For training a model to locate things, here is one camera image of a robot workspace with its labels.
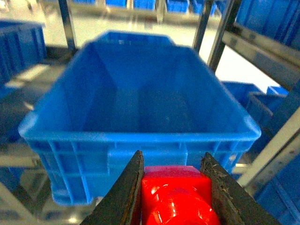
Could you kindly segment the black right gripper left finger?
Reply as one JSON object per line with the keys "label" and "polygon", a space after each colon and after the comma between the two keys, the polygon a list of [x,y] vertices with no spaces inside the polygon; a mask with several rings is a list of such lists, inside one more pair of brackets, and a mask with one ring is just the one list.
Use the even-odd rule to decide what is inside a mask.
{"label": "black right gripper left finger", "polygon": [[112,188],[82,225],[139,225],[142,220],[143,153],[137,150]]}

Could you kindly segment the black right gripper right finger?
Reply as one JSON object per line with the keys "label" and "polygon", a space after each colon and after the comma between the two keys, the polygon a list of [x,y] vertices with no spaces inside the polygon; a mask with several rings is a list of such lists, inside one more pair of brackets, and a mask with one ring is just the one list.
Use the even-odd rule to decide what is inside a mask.
{"label": "black right gripper right finger", "polygon": [[212,181],[212,208],[222,225],[278,225],[208,152],[200,172]]}

